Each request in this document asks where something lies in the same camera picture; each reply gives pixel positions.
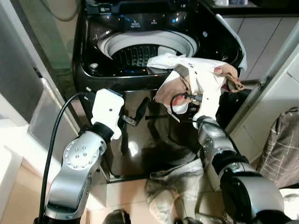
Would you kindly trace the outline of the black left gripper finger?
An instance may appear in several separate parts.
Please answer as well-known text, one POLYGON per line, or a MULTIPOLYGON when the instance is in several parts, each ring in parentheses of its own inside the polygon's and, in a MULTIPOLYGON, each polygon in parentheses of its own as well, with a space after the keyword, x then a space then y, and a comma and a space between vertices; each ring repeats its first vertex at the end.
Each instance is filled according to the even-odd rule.
POLYGON ((147 111, 147 104, 150 101, 149 97, 145 97, 136 110, 136 124, 138 124, 144 117, 147 111))

